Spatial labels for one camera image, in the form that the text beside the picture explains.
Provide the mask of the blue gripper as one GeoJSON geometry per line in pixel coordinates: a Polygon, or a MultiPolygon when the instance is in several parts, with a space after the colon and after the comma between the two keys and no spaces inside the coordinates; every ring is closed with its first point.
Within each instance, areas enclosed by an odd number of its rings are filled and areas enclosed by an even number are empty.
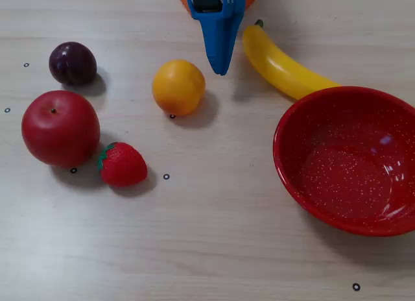
{"type": "Polygon", "coordinates": [[[224,0],[187,0],[187,3],[191,17],[200,20],[206,55],[212,70],[218,75],[225,75],[230,66],[237,32],[244,16],[246,0],[227,0],[225,5],[223,5],[224,0]],[[230,11],[224,22],[224,29],[223,7],[226,11],[230,11]]]}

